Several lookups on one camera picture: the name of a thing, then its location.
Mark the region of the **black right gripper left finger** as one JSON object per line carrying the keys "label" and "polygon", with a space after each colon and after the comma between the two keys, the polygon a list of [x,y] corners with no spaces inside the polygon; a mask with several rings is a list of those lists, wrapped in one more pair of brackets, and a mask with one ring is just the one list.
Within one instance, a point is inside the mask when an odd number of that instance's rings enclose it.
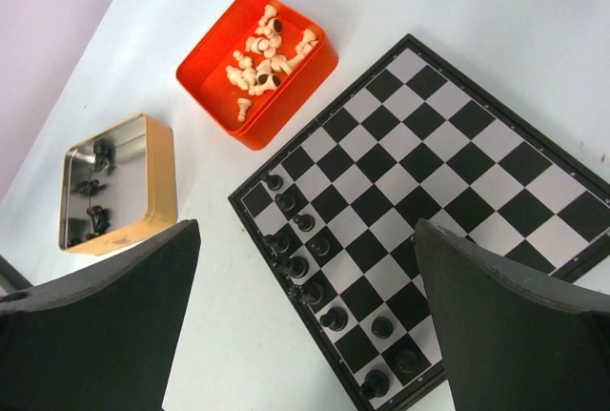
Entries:
{"label": "black right gripper left finger", "polygon": [[4,410],[160,410],[201,245],[182,220],[1,298]]}

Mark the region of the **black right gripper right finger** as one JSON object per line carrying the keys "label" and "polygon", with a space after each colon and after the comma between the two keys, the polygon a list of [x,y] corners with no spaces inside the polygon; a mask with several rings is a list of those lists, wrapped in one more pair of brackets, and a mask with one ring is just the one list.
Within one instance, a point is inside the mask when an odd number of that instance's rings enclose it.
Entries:
{"label": "black right gripper right finger", "polygon": [[422,219],[418,268],[457,410],[606,410],[609,297]]}

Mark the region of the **black chess piece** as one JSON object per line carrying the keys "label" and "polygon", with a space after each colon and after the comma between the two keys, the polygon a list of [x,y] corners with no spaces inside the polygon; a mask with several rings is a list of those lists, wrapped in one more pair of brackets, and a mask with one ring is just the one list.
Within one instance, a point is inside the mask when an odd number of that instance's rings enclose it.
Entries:
{"label": "black chess piece", "polygon": [[395,355],[396,369],[402,374],[412,374],[419,365],[419,356],[409,349],[402,349]]}
{"label": "black chess piece", "polygon": [[309,272],[309,262],[301,256],[274,257],[271,264],[279,274],[292,278],[302,278]]}
{"label": "black chess piece", "polygon": [[265,235],[263,241],[278,255],[285,254],[291,247],[291,239],[282,233]]}
{"label": "black chess piece", "polygon": [[320,319],[320,325],[333,332],[342,331],[348,323],[347,312],[341,307],[332,307]]}
{"label": "black chess piece", "polygon": [[305,304],[317,305],[325,297],[324,286],[318,282],[306,282],[291,289],[291,298]]}

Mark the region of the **black pawn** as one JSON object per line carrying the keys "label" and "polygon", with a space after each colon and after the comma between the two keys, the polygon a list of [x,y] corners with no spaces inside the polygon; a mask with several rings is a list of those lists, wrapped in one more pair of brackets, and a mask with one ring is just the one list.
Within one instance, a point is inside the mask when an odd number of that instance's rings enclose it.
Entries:
{"label": "black pawn", "polygon": [[274,201],[279,209],[284,213],[292,212],[295,209],[296,199],[292,194],[276,194]]}
{"label": "black pawn", "polygon": [[293,222],[301,232],[310,232],[315,227],[315,218],[309,214],[295,215]]}
{"label": "black pawn", "polygon": [[394,333],[394,325],[388,318],[378,316],[371,324],[371,333],[377,339],[388,339]]}
{"label": "black pawn", "polygon": [[281,175],[263,173],[260,180],[265,183],[267,188],[272,192],[279,191],[283,186],[283,178]]}
{"label": "black pawn", "polygon": [[315,237],[311,240],[311,252],[317,257],[324,257],[330,251],[330,242],[326,237]]}

